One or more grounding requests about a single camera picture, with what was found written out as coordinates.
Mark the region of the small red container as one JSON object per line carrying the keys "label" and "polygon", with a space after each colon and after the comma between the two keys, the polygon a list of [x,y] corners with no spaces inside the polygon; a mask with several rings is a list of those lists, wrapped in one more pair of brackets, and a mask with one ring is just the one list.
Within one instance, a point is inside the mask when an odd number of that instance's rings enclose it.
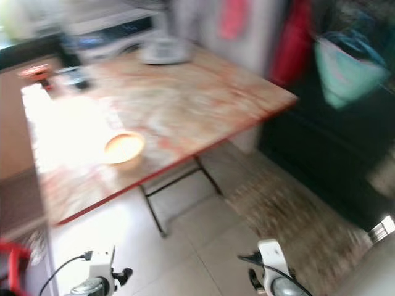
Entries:
{"label": "small red container", "polygon": [[25,70],[19,71],[17,76],[31,83],[40,84],[46,91],[50,91],[53,88],[50,82],[51,68],[48,64],[26,68]]}

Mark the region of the red stool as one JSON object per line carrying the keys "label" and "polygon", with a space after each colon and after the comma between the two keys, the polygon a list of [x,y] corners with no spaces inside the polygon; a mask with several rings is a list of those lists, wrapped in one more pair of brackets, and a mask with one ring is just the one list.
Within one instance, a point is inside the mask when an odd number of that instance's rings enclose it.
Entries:
{"label": "red stool", "polygon": [[9,288],[6,289],[6,295],[28,296],[22,287],[22,273],[27,266],[27,260],[30,257],[30,251],[16,242],[0,241],[0,251],[8,254],[8,274],[6,279]]}

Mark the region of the beige bowl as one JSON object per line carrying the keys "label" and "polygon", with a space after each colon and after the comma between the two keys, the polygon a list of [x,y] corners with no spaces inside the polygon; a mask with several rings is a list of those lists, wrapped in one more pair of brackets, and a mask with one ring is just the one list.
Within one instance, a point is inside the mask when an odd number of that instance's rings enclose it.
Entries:
{"label": "beige bowl", "polygon": [[112,166],[129,166],[138,163],[146,148],[141,133],[128,131],[111,136],[102,147],[101,160]]}

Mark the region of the white kitchen appliance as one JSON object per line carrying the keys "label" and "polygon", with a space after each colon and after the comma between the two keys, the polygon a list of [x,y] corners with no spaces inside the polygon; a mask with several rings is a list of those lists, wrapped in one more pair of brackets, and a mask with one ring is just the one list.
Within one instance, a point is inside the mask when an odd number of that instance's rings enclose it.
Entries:
{"label": "white kitchen appliance", "polygon": [[67,29],[63,45],[82,62],[90,63],[138,50],[158,29],[156,14],[116,14],[90,22],[76,23]]}

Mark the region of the marble pattern folding table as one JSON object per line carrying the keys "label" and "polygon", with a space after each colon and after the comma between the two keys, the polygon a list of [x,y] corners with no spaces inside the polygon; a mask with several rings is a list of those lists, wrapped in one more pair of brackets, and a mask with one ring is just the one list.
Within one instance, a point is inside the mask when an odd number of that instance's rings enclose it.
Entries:
{"label": "marble pattern folding table", "polygon": [[[205,150],[262,124],[297,97],[265,78],[195,48],[176,65],[146,65],[136,52],[85,65],[89,87],[22,88],[22,102],[45,214],[67,224]],[[142,159],[107,165],[102,147],[133,131],[146,138]]]}

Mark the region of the white kitchen scale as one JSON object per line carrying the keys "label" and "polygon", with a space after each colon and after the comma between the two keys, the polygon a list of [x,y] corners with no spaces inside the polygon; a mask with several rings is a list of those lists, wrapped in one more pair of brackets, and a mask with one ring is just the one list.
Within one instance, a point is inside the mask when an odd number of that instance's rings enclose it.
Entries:
{"label": "white kitchen scale", "polygon": [[160,37],[143,43],[139,59],[148,65],[171,65],[189,62],[192,43],[173,37]]}

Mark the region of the pink hanging item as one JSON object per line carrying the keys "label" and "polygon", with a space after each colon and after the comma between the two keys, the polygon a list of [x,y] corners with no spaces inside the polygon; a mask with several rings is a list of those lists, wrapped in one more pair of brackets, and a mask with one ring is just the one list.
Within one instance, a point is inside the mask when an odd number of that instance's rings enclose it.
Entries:
{"label": "pink hanging item", "polygon": [[223,0],[219,36],[234,40],[241,36],[247,25],[248,0]]}

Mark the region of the brown patterned rug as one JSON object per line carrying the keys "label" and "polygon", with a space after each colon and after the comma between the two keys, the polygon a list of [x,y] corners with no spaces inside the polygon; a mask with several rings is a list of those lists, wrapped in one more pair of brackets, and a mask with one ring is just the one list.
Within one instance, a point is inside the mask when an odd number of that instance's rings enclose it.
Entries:
{"label": "brown patterned rug", "polygon": [[271,172],[251,175],[225,196],[259,239],[276,239],[296,279],[314,296],[330,296],[373,242],[299,184]]}

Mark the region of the red hanging cloth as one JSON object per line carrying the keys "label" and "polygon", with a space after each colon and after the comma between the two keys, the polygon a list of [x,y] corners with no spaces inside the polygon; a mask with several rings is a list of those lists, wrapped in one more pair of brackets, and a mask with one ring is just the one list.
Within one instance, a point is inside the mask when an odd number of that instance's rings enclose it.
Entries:
{"label": "red hanging cloth", "polygon": [[291,0],[269,76],[285,87],[297,81],[312,57],[311,0]]}

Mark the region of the teal bag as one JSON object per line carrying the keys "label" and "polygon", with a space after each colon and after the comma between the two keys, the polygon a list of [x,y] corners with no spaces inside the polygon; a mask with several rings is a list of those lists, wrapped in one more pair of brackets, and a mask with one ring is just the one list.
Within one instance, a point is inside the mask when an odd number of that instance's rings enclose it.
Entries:
{"label": "teal bag", "polygon": [[357,31],[328,32],[314,43],[325,102],[343,109],[383,86],[390,71],[386,60]]}

